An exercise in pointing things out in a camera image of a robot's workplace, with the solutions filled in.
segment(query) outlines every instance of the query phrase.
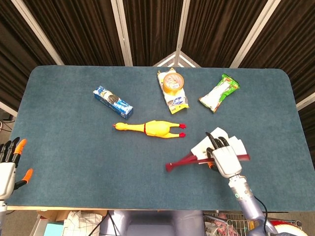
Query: black cable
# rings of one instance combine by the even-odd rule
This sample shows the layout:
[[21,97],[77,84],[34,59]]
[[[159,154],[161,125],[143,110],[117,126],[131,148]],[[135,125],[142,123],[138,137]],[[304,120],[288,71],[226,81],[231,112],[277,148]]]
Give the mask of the black cable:
[[115,231],[115,235],[117,236],[115,222],[114,222],[114,220],[113,220],[113,218],[112,218],[112,215],[111,215],[110,213],[108,213],[108,215],[109,215],[110,220],[112,221],[112,224],[113,224],[113,227],[114,227],[114,231]]
[[12,128],[8,126],[5,122],[2,122],[2,123],[5,124],[10,130],[12,130]]
[[5,120],[0,120],[0,122],[2,122],[2,123],[6,123],[6,124],[10,124],[10,123],[14,123],[15,122],[15,120],[12,120],[12,121],[5,121]]
[[2,129],[2,128],[0,130],[6,131],[6,132],[10,132],[10,133],[12,132],[11,130],[6,130],[6,129]]
[[267,211],[267,207],[265,206],[265,204],[259,200],[256,196],[254,196],[256,198],[257,201],[259,201],[265,208],[265,212],[266,212],[266,216],[265,216],[265,222],[264,222],[264,231],[265,231],[265,234],[267,233],[266,231],[266,223],[267,223],[267,218],[268,218],[268,211]]
[[107,211],[106,215],[104,216],[104,218],[96,225],[96,227],[90,232],[89,236],[91,236],[93,234],[93,232],[98,228],[98,226],[106,219],[107,215],[109,214],[109,212]]
[[6,215],[9,215],[9,214],[12,214],[13,212],[15,212],[15,210],[9,212],[9,213],[6,213]]

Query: dark curtain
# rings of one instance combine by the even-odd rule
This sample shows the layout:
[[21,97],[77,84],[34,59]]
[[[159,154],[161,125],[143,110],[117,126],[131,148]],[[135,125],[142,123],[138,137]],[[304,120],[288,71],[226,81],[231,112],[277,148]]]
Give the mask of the dark curtain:
[[124,0],[134,66],[152,66],[176,51],[183,0]]
[[229,67],[267,0],[192,0],[182,51],[201,67]]
[[67,65],[124,65],[110,0],[26,0]]
[[299,115],[315,167],[315,102],[301,109]]
[[315,92],[315,0],[283,0],[240,67],[280,68],[296,102]]
[[55,64],[9,0],[0,1],[0,101],[18,110],[31,71]]

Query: yellow rubber chicken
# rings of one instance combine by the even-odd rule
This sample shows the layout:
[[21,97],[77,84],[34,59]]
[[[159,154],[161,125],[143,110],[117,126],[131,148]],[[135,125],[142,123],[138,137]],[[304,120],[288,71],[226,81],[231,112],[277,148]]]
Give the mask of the yellow rubber chicken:
[[185,124],[176,124],[167,121],[150,121],[144,124],[126,124],[126,123],[116,123],[113,125],[118,130],[134,130],[145,133],[148,136],[156,136],[164,139],[185,137],[185,133],[172,134],[169,132],[170,127],[180,127],[182,129],[186,128]]

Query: robotic hand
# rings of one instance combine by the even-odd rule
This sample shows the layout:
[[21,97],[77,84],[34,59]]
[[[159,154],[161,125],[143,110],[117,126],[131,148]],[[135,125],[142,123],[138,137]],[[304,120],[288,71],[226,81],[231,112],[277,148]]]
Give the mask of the robotic hand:
[[19,144],[20,138],[0,144],[0,236],[4,222],[7,206],[4,203],[14,190],[27,184],[32,177],[33,169],[29,169],[21,181],[15,183],[16,168],[24,146],[27,143],[23,139]]
[[242,166],[233,150],[223,137],[215,139],[206,132],[214,149],[207,148],[208,158],[213,157],[218,171],[224,178],[229,179],[229,186],[239,202],[246,219],[257,220],[259,226],[249,232],[249,236],[294,236],[289,233],[278,234],[275,227],[263,215],[259,204],[247,184],[245,176],[241,176]]

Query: blue table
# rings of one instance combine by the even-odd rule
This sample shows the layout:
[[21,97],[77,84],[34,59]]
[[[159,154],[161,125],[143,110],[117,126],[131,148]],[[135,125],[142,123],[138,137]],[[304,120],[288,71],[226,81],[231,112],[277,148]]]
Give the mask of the blue table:
[[[252,160],[243,172],[270,211],[315,210],[315,172],[288,76],[278,69],[176,68],[190,108],[171,115],[156,67],[40,66],[30,75],[12,138],[27,138],[17,179],[31,182],[8,204],[109,209],[237,210],[227,183],[207,165],[165,171],[221,127]],[[226,73],[240,89],[215,114],[197,100]],[[129,123],[185,123],[185,138],[117,131],[125,120],[93,96],[102,85],[134,107]]]

